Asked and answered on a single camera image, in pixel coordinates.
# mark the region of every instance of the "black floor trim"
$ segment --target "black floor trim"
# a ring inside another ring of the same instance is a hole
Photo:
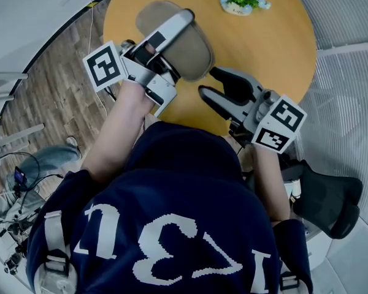
[[[49,38],[47,42],[45,42],[45,45],[42,46],[42,48],[36,53],[36,55],[32,58],[32,60],[29,62],[29,64],[26,66],[26,68],[23,70],[22,73],[28,73],[30,68],[33,66],[33,64],[37,61],[37,59],[41,56],[41,54],[49,47],[49,45],[55,41],[55,39],[63,32],[65,31],[73,22],[75,22],[78,18],[80,18],[84,13],[86,13],[88,10],[90,10],[90,4],[85,6],[82,10],[80,10],[78,13],[76,13],[72,18],[70,18],[62,27],[59,28],[52,36]],[[10,95],[13,95],[14,92],[17,90],[20,82],[22,80],[17,80],[13,88],[11,89]],[[4,110],[6,109],[6,106],[8,104],[8,101],[5,102],[3,108],[0,111],[0,123],[1,123],[1,116],[4,113]]]

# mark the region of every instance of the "hand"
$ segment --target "hand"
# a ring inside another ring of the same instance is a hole
[[[154,101],[146,96],[143,87],[134,82],[124,80],[121,84],[117,104],[124,112],[144,118],[154,107]]]

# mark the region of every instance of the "smartphone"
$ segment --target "smartphone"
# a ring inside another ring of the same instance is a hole
[[[20,170],[18,167],[15,167],[14,177],[15,177],[15,182],[17,184],[22,185],[22,186],[26,185],[26,181],[27,181],[26,176],[22,172],[22,170]]]

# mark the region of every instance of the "wooden floor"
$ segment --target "wooden floor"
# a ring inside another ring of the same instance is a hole
[[[100,2],[94,8],[91,51],[102,45],[104,15],[110,0]],[[91,12],[83,14],[70,25],[41,55],[29,71],[29,78],[15,91],[15,100],[8,103],[2,115],[2,131],[10,135],[30,126],[44,123],[45,129],[28,137],[30,146],[24,151],[34,153],[46,146],[60,145],[73,135],[79,142],[83,155],[91,148],[105,119],[105,110],[91,86],[83,68],[82,59],[88,54]],[[115,94],[119,89],[113,88]],[[113,107],[111,98],[102,91],[99,94],[107,111]],[[228,139],[238,151],[240,146]],[[240,152],[246,170],[248,150]],[[0,166],[0,174],[12,172],[21,156],[10,156]],[[65,166],[61,173],[79,169],[80,162]],[[48,197],[57,187],[58,178],[47,179],[40,184],[40,194]]]

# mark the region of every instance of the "round table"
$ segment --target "round table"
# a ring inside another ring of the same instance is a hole
[[[104,22],[104,42],[121,44],[144,37],[135,26],[137,14],[155,0],[111,0]],[[168,0],[195,13],[195,20],[212,44],[215,66],[253,75],[264,88],[300,102],[315,72],[316,45],[312,24],[300,0],[268,0],[269,10],[248,17],[226,13],[219,0]],[[227,135],[225,121],[199,97],[199,85],[223,86],[210,75],[195,83],[180,80],[177,97],[165,109],[163,121]]]

